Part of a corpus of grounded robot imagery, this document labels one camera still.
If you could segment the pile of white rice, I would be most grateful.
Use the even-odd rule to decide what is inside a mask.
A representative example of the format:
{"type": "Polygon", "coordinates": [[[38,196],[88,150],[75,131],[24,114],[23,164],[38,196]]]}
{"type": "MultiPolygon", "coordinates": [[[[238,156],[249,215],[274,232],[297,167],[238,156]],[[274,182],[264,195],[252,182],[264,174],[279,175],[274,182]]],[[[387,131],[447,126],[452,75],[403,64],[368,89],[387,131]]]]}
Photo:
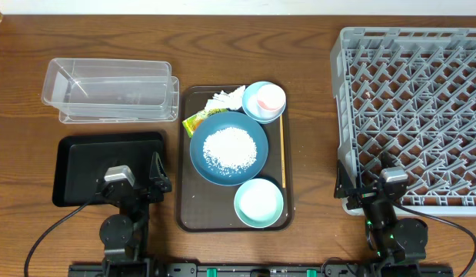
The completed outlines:
{"type": "Polygon", "coordinates": [[[203,157],[221,175],[241,173],[256,162],[257,146],[245,130],[228,127],[205,139],[203,157]]]}

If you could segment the mint green bowl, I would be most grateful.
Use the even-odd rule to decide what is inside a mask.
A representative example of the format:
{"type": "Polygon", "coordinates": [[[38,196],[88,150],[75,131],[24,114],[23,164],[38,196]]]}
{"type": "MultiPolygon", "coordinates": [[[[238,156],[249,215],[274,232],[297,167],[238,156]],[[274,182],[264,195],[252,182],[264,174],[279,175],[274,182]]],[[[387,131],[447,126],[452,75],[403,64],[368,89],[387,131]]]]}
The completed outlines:
{"type": "Polygon", "coordinates": [[[234,209],[246,226],[263,229],[275,224],[284,210],[284,196],[275,183],[267,179],[251,179],[235,193],[234,209]]]}

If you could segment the pink cup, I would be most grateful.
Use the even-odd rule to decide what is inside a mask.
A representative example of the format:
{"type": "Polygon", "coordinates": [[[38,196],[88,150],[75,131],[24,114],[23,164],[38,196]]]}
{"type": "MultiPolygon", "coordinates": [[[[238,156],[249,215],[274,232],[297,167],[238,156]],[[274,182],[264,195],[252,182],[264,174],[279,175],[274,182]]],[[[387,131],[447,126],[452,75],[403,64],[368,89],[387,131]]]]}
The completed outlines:
{"type": "Polygon", "coordinates": [[[285,91],[278,85],[267,84],[257,92],[258,114],[263,119],[271,119],[279,114],[286,104],[285,91]]]}

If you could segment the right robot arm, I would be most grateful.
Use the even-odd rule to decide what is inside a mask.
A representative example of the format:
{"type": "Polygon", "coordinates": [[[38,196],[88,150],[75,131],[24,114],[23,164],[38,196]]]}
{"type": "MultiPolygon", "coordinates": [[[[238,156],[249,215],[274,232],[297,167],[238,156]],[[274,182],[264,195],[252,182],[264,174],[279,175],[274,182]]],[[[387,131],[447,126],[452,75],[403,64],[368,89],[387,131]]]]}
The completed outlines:
{"type": "Polygon", "coordinates": [[[368,246],[378,257],[359,265],[356,276],[420,276],[418,262],[426,258],[428,226],[420,219],[398,219],[395,201],[408,186],[403,168],[388,162],[374,182],[356,188],[341,161],[337,161],[334,197],[345,199],[349,209],[362,209],[368,246]]]}

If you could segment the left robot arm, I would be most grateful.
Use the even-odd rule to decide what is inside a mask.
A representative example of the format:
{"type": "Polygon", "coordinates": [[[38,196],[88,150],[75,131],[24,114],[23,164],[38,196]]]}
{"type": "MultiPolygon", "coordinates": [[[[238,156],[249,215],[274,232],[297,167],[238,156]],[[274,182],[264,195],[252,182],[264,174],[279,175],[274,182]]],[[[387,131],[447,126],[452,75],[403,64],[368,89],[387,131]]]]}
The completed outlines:
{"type": "Polygon", "coordinates": [[[150,205],[164,200],[172,190],[160,155],[154,152],[148,173],[148,183],[135,180],[127,165],[111,167],[98,185],[101,199],[119,208],[101,225],[99,236],[104,244],[102,261],[104,276],[160,276],[163,267],[147,256],[150,205]]]}

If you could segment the dark blue plate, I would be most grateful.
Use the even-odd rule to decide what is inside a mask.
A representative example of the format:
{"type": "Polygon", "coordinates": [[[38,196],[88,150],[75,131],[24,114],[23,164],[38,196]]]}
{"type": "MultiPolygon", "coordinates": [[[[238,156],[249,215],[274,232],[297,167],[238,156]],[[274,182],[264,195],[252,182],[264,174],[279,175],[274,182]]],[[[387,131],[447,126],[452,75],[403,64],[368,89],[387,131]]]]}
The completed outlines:
{"type": "Polygon", "coordinates": [[[264,129],[240,112],[223,112],[205,119],[189,145],[196,172],[223,186],[253,179],[265,166],[268,152],[264,129]]]}

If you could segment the white tissue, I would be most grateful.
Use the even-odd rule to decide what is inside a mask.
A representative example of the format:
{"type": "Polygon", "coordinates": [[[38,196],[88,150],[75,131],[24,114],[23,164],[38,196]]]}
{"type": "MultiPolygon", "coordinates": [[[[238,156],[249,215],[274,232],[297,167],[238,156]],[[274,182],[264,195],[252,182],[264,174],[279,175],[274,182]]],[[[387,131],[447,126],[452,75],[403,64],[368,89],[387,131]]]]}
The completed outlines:
{"type": "Polygon", "coordinates": [[[211,99],[209,99],[205,105],[205,111],[214,109],[228,109],[231,111],[237,111],[242,107],[243,95],[245,93],[246,86],[242,85],[235,89],[233,92],[220,91],[215,93],[211,99]]]}

